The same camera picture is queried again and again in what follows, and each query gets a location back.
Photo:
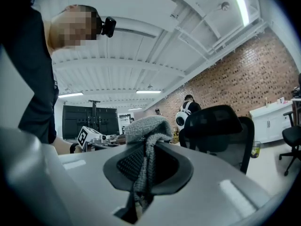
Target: brick wall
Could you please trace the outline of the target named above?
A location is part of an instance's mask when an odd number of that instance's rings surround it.
[[[160,100],[146,111],[155,114],[159,108],[175,127],[175,115],[185,95],[193,95],[202,108],[230,105],[238,116],[250,116],[249,111],[265,105],[265,97],[275,102],[298,86],[298,69],[293,58],[270,30],[252,38],[228,54],[215,66],[204,70],[184,86]]]

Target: tv screen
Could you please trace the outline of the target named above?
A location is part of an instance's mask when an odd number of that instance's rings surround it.
[[[63,138],[75,139],[83,126],[94,129],[104,135],[119,135],[117,109],[96,108],[96,117],[92,117],[92,107],[63,106]]]

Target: person in black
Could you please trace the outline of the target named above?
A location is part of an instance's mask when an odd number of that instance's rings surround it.
[[[196,103],[192,97],[192,95],[187,95],[185,96],[185,99],[184,99],[184,103],[183,105],[181,106],[180,110],[179,111],[183,111],[183,109],[186,108],[186,105],[189,103],[189,106],[188,106],[188,113],[189,114],[192,114],[194,112],[197,112],[197,111],[200,111],[201,110],[201,106]]]
[[[28,6],[3,37],[8,56],[34,92],[19,129],[34,134],[41,143],[54,145],[58,153],[68,152],[71,143],[56,137],[54,105],[59,89],[50,56],[83,40],[95,40],[101,31],[102,21],[93,7],[68,6],[50,22],[43,21],[41,14]]]

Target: ceiling light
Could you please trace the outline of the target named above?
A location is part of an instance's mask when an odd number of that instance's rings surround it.
[[[240,14],[243,19],[243,24],[244,26],[247,26],[249,24],[249,15],[248,10],[246,9],[246,2],[245,0],[236,0],[236,2],[238,3]]]
[[[141,110],[142,108],[133,108],[133,109],[128,109],[128,111],[133,111],[133,110]]]
[[[137,94],[157,94],[157,93],[161,93],[160,90],[137,90],[136,91]]]
[[[64,94],[64,95],[59,95],[59,98],[65,98],[65,97],[70,97],[70,96],[82,96],[82,92],[75,92],[75,93],[69,93],[69,94]]]

